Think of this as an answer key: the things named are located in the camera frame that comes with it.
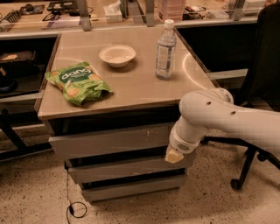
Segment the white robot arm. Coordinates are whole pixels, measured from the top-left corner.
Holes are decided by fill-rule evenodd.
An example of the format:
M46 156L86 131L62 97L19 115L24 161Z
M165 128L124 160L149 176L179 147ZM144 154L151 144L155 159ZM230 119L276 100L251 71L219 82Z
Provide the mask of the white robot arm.
M280 113L234 105L224 88L185 94L171 129L165 160L177 163L192 153L209 130L222 130L274 155L280 154Z

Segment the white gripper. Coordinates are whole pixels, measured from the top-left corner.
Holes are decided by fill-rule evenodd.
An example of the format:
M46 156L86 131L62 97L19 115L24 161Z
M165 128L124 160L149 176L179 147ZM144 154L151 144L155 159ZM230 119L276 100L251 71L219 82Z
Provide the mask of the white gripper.
M200 139L200 129L193 126L174 125L171 129L170 144L166 149L164 160L171 164L181 161L184 158L183 154L190 154L198 147Z

